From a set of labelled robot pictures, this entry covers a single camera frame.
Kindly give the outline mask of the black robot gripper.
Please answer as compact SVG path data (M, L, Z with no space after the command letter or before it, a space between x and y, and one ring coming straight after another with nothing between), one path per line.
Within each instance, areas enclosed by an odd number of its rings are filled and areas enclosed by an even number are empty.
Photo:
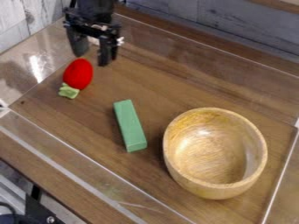
M115 0L71 0L63 9L64 28L70 47L76 57L90 49L88 37L99 39L98 65L107 66L118 58L122 25L112 22Z

